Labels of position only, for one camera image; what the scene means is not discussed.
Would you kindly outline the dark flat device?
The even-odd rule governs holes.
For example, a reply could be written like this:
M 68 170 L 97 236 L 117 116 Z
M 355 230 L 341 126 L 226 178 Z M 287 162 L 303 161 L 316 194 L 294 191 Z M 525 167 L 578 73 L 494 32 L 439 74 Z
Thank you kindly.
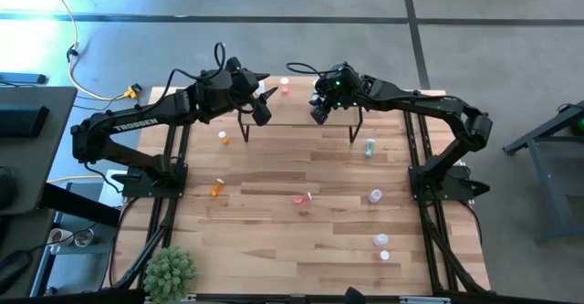
M 3 83 L 44 85 L 47 81 L 48 77 L 44 74 L 0 72 L 0 82 Z

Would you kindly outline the wooden shelf black metal frame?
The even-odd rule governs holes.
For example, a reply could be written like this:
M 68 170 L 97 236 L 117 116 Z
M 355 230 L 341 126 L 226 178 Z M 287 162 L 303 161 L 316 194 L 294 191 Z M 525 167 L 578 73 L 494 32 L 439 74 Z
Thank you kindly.
M 280 89 L 280 79 L 289 78 L 289 92 L 284 94 Z M 313 95 L 313 80 L 317 77 L 308 76 L 272 76 L 264 79 L 266 90 L 278 87 L 278 90 L 268 99 L 267 108 L 272 118 L 267 126 L 305 126 L 318 127 L 310 115 L 312 106 L 308 103 Z M 353 143 L 363 123 L 362 108 L 347 110 L 331 110 L 325 127 L 347 127 L 349 142 Z

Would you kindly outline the grey metal table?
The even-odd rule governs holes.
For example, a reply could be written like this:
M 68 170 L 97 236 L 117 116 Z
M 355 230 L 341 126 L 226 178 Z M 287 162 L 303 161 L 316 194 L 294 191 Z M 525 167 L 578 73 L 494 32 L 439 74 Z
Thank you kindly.
M 533 161 L 551 223 L 534 240 L 584 236 L 584 130 L 559 136 L 584 121 L 584 100 L 558 107 L 558 114 L 503 147 L 513 155 L 526 149 Z

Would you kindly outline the black crossbeam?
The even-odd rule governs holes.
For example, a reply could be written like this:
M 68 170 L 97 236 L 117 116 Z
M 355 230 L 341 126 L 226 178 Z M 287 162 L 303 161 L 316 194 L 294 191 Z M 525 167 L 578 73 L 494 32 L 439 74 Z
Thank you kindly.
M 117 226 L 120 219 L 119 210 L 51 183 L 44 186 L 37 207 L 53 209 L 109 226 Z

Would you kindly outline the grey metal bracket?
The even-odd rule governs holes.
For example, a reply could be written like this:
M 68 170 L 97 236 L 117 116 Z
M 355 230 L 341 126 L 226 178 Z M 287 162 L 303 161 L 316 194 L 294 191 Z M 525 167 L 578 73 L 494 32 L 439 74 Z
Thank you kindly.
M 400 297 L 400 304 L 452 304 L 449 298 L 441 297 L 418 297 L 418 296 L 403 296 Z

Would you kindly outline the green artificial plant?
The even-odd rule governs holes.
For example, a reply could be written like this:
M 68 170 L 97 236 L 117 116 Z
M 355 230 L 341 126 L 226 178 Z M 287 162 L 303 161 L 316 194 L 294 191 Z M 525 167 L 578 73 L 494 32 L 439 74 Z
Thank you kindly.
M 147 262 L 143 286 L 153 304 L 177 304 L 187 297 L 196 278 L 193 256 L 178 246 L 169 246 Z

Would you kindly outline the white cup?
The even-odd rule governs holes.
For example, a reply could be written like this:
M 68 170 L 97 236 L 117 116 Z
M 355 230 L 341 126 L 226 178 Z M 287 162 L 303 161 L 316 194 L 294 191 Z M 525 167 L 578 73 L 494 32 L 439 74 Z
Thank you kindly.
M 62 228 L 53 228 L 49 232 L 47 239 L 48 246 L 69 246 L 74 240 L 71 231 Z

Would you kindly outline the black table frame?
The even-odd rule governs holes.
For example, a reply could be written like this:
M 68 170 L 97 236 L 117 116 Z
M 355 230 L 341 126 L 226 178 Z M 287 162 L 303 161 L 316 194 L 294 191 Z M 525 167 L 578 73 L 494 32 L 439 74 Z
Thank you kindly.
M 399 110 L 366 113 L 353 143 L 339 127 L 254 127 L 244 140 L 232 114 L 193 125 L 171 231 L 198 268 L 187 300 L 314 304 L 341 300 L 349 287 L 373 300 L 430 295 L 407 173 L 408 140 L 419 134 L 417 118 Z M 216 179 L 224 188 L 212 197 Z M 373 204 L 375 189 L 382 198 Z M 311 202 L 293 203 L 305 193 Z M 373 244 L 378 234 L 386 246 Z M 382 250 L 389 260 L 377 258 Z

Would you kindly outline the black desk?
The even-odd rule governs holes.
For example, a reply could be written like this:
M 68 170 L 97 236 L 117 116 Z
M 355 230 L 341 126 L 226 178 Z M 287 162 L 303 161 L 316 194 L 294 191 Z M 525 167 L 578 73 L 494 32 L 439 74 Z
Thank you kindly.
M 0 105 L 48 108 L 35 138 L 0 138 L 0 166 L 10 170 L 16 184 L 14 199 L 0 209 L 0 215 L 20 215 L 37 208 L 76 95 L 72 87 L 0 88 Z

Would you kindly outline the glass cup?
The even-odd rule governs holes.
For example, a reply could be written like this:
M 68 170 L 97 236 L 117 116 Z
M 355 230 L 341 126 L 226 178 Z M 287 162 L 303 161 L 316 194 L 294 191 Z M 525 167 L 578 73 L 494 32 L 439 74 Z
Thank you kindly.
M 77 247 L 86 247 L 93 243 L 95 234 L 92 228 L 79 231 L 74 236 L 74 244 Z

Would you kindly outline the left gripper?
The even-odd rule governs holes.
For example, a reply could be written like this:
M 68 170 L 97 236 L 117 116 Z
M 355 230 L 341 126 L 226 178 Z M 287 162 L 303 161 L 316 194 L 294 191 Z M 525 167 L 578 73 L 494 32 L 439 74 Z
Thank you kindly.
M 269 73 L 258 73 L 243 68 L 237 57 L 228 58 L 225 70 L 229 72 L 232 85 L 228 91 L 228 99 L 237 110 L 245 110 L 249 105 L 251 110 L 256 109 L 256 98 L 254 93 L 258 88 L 258 82 L 270 76 Z M 278 90 L 273 87 L 260 94 L 260 102 L 267 103 L 268 99 Z

